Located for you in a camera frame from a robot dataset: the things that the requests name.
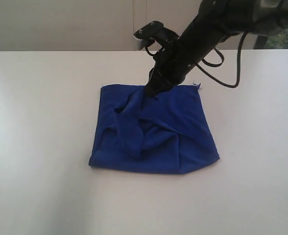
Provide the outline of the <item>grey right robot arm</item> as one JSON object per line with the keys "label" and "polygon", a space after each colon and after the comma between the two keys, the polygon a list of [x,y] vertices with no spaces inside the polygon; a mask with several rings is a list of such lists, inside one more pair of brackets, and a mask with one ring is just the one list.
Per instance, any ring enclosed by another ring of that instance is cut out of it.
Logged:
{"label": "grey right robot arm", "polygon": [[288,28],[288,0],[203,0],[181,35],[153,21],[134,36],[142,48],[159,43],[145,93],[153,97],[181,84],[216,46],[230,37],[273,36]]}

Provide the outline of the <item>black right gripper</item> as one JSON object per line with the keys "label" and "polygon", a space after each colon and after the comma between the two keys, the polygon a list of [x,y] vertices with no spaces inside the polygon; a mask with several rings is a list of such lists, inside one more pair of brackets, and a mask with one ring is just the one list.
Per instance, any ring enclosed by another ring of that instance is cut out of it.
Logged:
{"label": "black right gripper", "polygon": [[155,66],[149,73],[144,93],[154,97],[181,84],[186,75],[215,47],[232,36],[242,34],[237,53],[237,75],[240,83],[240,58],[243,41],[252,22],[250,0],[203,0],[197,16],[169,46],[154,55]]}

